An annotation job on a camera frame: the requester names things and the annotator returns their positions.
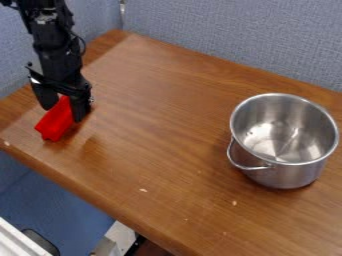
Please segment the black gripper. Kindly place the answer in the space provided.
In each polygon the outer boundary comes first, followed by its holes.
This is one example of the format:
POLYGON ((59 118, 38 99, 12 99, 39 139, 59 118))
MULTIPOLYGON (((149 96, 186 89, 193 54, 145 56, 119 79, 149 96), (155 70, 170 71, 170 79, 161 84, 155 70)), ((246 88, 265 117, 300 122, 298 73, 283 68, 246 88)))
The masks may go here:
POLYGON ((36 51, 40 68, 31 62, 31 87, 42 108, 48 111, 59 102, 59 94, 70 96, 72 117, 80 122, 91 111, 91 84, 82 74, 82 57, 64 52, 36 51))

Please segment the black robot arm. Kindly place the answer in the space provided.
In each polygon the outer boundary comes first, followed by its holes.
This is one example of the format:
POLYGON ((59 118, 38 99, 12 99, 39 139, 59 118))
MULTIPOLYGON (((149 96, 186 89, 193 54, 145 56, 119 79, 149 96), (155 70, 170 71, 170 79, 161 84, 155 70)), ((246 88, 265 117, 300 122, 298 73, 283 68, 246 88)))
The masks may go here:
POLYGON ((72 119, 80 122, 91 111, 92 85, 82 74, 84 39, 74 32, 74 13, 66 0, 0 0, 18 11, 39 57, 42 73, 28 62, 31 87, 42 108, 51 110, 70 98, 72 119))

